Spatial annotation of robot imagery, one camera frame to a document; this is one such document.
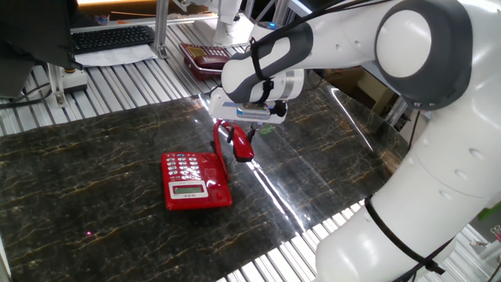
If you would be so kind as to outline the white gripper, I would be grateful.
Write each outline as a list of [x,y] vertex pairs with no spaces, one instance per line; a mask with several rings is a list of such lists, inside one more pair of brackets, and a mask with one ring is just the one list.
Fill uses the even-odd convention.
[[[287,115],[287,103],[283,101],[268,101],[264,103],[234,103],[226,93],[217,88],[211,93],[209,114],[213,118],[229,121],[246,121],[257,123],[281,124]],[[235,128],[233,125],[226,127],[227,143],[231,143]],[[257,131],[257,124],[251,123],[247,139],[252,141]]]

